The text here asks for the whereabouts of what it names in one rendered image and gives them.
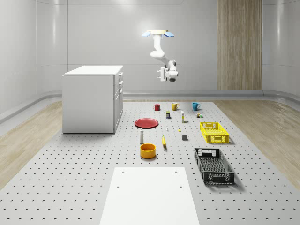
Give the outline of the yellow basket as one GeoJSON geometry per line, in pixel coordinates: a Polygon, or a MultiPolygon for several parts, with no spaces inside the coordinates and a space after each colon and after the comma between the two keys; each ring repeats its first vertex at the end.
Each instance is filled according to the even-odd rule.
{"type": "Polygon", "coordinates": [[[229,134],[219,122],[200,122],[200,131],[207,143],[229,143],[229,134]]]}

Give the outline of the white cabinet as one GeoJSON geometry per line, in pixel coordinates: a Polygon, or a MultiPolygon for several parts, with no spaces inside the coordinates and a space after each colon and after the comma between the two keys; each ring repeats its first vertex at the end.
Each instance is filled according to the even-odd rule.
{"type": "Polygon", "coordinates": [[[62,77],[62,131],[114,134],[123,113],[123,66],[81,66],[62,77]]]}

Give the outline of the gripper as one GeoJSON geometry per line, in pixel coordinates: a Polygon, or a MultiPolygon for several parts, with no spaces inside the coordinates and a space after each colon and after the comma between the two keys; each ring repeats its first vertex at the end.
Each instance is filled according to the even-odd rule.
{"type": "Polygon", "coordinates": [[[158,70],[158,72],[160,73],[160,76],[158,76],[158,78],[160,78],[160,81],[165,82],[167,81],[168,78],[168,68],[165,67],[161,67],[160,70],[158,70]]]}

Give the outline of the red plate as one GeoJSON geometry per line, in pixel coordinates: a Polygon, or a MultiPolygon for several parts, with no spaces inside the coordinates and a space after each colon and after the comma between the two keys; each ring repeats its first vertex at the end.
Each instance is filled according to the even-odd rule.
{"type": "Polygon", "coordinates": [[[158,126],[158,121],[151,118],[141,118],[135,121],[135,126],[139,128],[155,128],[158,126]]]}

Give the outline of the dark grey basket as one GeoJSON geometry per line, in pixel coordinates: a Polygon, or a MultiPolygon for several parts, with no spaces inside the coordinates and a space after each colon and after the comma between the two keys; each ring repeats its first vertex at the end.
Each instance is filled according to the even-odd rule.
{"type": "Polygon", "coordinates": [[[204,183],[234,183],[234,171],[220,149],[194,148],[194,157],[204,183]]]}

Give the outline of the white board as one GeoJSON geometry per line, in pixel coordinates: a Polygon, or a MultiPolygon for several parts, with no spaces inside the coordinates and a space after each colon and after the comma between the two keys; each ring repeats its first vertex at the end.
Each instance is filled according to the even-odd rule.
{"type": "Polygon", "coordinates": [[[183,167],[116,167],[100,225],[199,225],[183,167]]]}

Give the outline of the drone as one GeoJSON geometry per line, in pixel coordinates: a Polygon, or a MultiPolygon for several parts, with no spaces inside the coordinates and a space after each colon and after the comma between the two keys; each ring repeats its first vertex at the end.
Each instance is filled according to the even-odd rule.
{"type": "Polygon", "coordinates": [[[169,32],[168,30],[148,30],[142,34],[142,37],[148,37],[150,34],[152,35],[165,35],[167,37],[174,37],[174,34],[169,32]]]}

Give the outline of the yellow bowl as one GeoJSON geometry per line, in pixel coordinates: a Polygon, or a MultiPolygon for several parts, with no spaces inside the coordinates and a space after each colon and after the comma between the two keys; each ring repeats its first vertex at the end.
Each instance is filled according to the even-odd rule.
{"type": "Polygon", "coordinates": [[[140,156],[142,158],[153,158],[156,155],[156,146],[151,143],[145,143],[140,146],[140,156]]]}

